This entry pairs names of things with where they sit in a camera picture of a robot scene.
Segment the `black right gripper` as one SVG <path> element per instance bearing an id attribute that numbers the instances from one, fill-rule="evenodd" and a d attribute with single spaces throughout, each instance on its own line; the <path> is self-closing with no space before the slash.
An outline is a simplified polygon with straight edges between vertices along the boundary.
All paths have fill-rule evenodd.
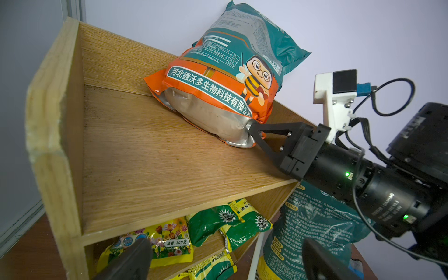
<path id="1" fill-rule="evenodd" d="M 353 202 L 352 187 L 361 175 L 363 150 L 327 143 L 327 127 L 319 125 L 313 129 L 304 122 L 254 122 L 249 134 L 286 175 L 303 180 L 340 201 Z"/>

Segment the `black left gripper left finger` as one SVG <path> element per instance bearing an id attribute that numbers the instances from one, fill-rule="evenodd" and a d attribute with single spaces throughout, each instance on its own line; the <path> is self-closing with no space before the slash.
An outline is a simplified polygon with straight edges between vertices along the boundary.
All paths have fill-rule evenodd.
<path id="1" fill-rule="evenodd" d="M 94 280 L 146 280 L 152 261 L 152 243 L 139 239 L 113 260 Z"/>

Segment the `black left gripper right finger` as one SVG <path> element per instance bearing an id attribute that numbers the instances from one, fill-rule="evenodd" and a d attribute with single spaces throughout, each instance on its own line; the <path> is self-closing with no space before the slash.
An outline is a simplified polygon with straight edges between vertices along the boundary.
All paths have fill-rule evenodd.
<path id="1" fill-rule="evenodd" d="M 302 260 L 308 280 L 360 280 L 348 266 L 313 239 L 303 240 Z"/>

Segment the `tall green yellow fertilizer bag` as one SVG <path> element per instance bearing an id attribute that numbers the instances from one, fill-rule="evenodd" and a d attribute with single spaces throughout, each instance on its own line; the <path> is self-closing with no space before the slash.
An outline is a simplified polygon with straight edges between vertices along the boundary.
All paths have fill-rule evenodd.
<path id="1" fill-rule="evenodd" d="M 310 238 L 336 256 L 358 277 L 363 263 L 353 260 L 352 244 L 370 234 L 356 210 L 306 181 L 298 184 L 280 209 L 257 266 L 259 280 L 304 280 L 302 244 Z"/>

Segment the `green orange bee fertilizer bag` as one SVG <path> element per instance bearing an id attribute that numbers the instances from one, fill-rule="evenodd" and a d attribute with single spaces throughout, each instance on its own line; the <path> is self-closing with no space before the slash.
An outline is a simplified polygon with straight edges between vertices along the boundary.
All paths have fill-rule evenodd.
<path id="1" fill-rule="evenodd" d="M 267 122 L 284 76 L 308 56 L 262 13 L 230 2 L 191 48 L 145 83 L 190 124 L 230 146 L 251 148 L 251 124 Z"/>

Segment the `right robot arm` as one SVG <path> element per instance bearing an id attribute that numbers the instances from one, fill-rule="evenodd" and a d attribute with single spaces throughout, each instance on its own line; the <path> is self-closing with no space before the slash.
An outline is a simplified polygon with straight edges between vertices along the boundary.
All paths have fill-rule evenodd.
<path id="1" fill-rule="evenodd" d="M 448 270 L 448 107 L 425 104 L 388 146 L 380 166 L 362 149 L 325 143 L 327 126 L 304 122 L 259 124 L 249 134 L 287 176 L 305 181 L 374 221 L 391 241 L 412 232 L 415 259 Z"/>

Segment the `yellow flower fertilizer packet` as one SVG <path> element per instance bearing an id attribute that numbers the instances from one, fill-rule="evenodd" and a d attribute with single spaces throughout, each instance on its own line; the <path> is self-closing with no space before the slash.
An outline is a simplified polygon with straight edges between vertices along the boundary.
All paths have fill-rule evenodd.
<path id="1" fill-rule="evenodd" d="M 185 217 L 180 217 L 120 236 L 101 254 L 96 272 L 104 270 L 140 239 L 148 239 L 152 244 L 152 268 L 193 261 L 194 249 L 188 224 Z"/>

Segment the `wooden shelf unit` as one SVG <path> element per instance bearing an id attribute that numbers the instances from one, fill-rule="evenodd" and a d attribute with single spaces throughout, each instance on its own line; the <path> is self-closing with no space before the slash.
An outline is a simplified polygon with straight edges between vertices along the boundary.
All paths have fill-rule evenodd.
<path id="1" fill-rule="evenodd" d="M 296 187 L 151 95 L 144 78 L 174 59 L 68 18 L 29 85 L 26 149 L 69 280 L 115 237 L 240 198 L 273 219 Z"/>

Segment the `yellow green packet lower right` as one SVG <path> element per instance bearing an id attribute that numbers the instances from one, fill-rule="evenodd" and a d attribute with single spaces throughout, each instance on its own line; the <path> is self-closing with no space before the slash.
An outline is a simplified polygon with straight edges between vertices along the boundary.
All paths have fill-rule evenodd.
<path id="1" fill-rule="evenodd" d="M 232 256 L 225 250 L 214 254 L 172 280 L 228 280 L 238 271 Z"/>

